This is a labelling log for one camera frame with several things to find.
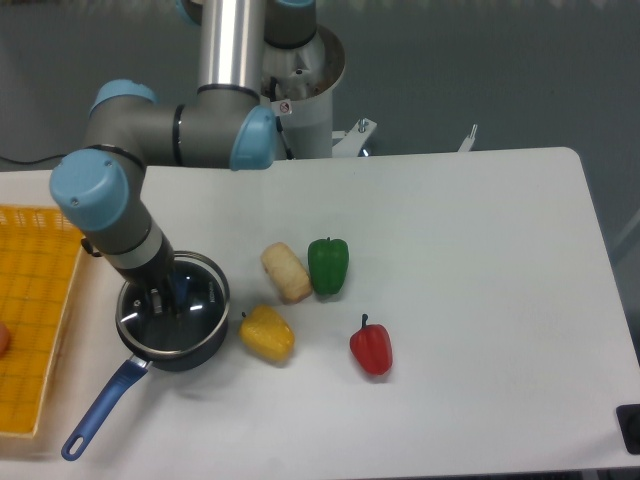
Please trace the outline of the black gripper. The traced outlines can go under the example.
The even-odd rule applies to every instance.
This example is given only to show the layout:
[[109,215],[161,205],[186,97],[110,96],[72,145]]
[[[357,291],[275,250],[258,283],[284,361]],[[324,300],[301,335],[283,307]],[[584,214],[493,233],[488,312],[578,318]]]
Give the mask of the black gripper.
[[110,255],[109,262],[127,281],[149,293],[154,315],[163,313],[164,300],[168,302],[171,314],[181,317],[186,302],[186,285],[182,280],[170,279],[174,250],[162,232],[150,232],[133,250]]

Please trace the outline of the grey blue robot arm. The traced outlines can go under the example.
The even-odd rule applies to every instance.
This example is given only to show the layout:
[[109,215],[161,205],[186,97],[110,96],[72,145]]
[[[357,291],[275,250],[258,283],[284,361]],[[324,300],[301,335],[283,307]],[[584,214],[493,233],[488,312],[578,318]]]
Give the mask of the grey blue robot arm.
[[174,252],[141,199],[150,165],[268,168],[279,124],[261,102],[263,50],[310,43],[312,1],[181,1],[200,28],[196,102],[161,107],[146,86],[105,84],[90,110],[81,149],[53,170],[50,193],[88,242],[156,312],[175,308]]

